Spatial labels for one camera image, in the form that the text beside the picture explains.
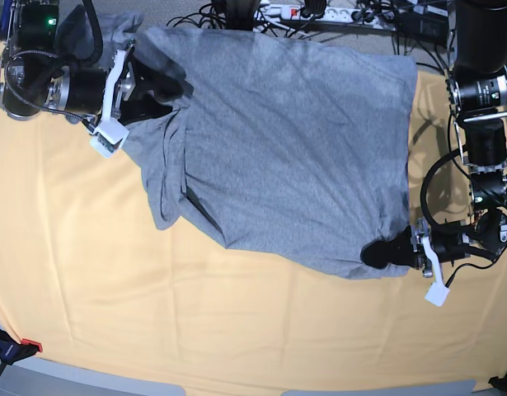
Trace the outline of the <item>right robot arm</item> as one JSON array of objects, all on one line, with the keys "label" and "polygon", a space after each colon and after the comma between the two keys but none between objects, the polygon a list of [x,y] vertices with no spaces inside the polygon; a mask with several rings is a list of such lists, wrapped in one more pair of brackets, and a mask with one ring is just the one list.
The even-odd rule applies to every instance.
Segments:
[{"label": "right robot arm", "polygon": [[181,80],[144,63],[133,39],[123,39],[106,59],[93,2],[78,11],[78,20],[62,21],[57,1],[4,2],[0,107],[17,120],[47,112],[89,130],[109,120],[130,125],[169,114],[184,93]]}]

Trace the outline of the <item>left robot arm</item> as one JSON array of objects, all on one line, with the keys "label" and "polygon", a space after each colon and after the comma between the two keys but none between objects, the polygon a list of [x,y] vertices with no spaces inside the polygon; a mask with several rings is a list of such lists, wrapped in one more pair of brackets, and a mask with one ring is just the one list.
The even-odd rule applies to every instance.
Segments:
[{"label": "left robot arm", "polygon": [[[362,262],[382,270],[390,264],[434,271],[429,253],[442,262],[482,257],[496,263],[507,248],[507,1],[457,1],[448,49],[446,83],[451,148],[428,171],[420,188],[423,217],[389,241],[361,252]],[[448,162],[470,183],[473,219],[441,224],[430,212],[430,184]]]}]

